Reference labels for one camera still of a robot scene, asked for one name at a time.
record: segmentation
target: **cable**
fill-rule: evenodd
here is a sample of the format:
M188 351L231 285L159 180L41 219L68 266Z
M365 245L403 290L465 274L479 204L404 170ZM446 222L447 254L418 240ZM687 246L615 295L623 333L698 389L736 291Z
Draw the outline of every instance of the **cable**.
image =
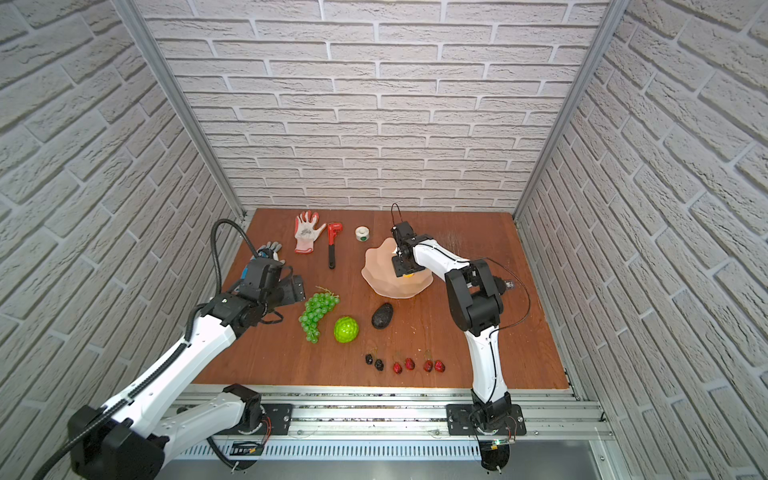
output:
M190 315L187 318L187 326L184 330L184 339L189 342L192 339L192 331L194 329L194 320L195 316L197 315L197 312L206 306L205 303L198 303L194 306L192 311L190 312ZM188 343L180 343L178 347L174 350L171 355L165 359L165 361L157 367L156 370L154 370L146 379L144 379L143 382L139 383L135 389L131 390L128 393L128 397L133 399L136 398L136 396L141 393L144 389L146 389L155 379L157 379L158 376L160 376L165 370L168 369L168 367L177 359L181 354L184 352L185 349L187 349ZM69 442L65 443L64 446L62 446L59 450L57 450L51 457L43 463L38 471L35 473L35 476L32 477L33 480L42 480L48 472L51 471L51 468L53 468L59 460L64 458L65 455L67 455L79 442L82 442L85 437L93 433L94 430L99 429L103 425L105 425L107 422L112 420L112 416L120 409L122 409L124 406L128 404L128 401L126 399L121 399L117 403L115 403L112 407L107 409L104 413L99 415L94 421L88 424L85 429L78 433L73 439L71 439Z
M210 257L214 261L214 272L216 273L216 291L214 295L221 293L221 264L219 263L219 250L216 248L216 232L219 229L219 225L222 223L226 223L227 225L234 227L234 229L237 230L243 240L245 240L246 245L250 249L251 255L254 257L259 256L259 252L256 250L256 247L254 247L250 242L250 238L248 238L243 229L240 228L240 225L234 223L228 218L220 218L219 220L216 220L214 225L210 228Z

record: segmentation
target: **metal grate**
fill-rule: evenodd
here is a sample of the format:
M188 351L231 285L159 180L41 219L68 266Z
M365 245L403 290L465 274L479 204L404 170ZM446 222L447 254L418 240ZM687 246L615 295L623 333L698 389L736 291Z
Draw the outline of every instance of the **metal grate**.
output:
M261 456L229 456L236 440L217 441L232 460L479 460L475 440L295 440L271 439ZM177 460L215 460L206 442Z

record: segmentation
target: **grapes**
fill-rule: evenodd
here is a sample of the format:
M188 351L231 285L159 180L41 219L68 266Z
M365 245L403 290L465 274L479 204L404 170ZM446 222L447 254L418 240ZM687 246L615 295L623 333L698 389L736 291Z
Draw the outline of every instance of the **grapes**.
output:
M299 323L301 323L301 328L306 333L307 342L317 343L320 336L317 323L326 313L336 308L338 303L339 296L329 291L315 293L306 299L304 312L299 316Z

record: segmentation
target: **toy fruit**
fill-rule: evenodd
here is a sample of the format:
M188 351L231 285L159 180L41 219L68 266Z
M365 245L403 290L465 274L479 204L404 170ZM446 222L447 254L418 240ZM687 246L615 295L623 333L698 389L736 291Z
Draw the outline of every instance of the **toy fruit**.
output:
M333 336L339 343L349 343L357 337L360 328L351 316L343 316L336 321L333 327Z

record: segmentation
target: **tape roll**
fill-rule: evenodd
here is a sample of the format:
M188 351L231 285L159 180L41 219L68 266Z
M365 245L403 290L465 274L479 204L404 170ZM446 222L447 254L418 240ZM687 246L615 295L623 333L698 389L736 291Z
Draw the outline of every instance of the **tape roll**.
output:
M368 227L357 227L355 229L355 237L357 237L357 240L364 242L368 240L368 237L370 237L370 230L368 230Z

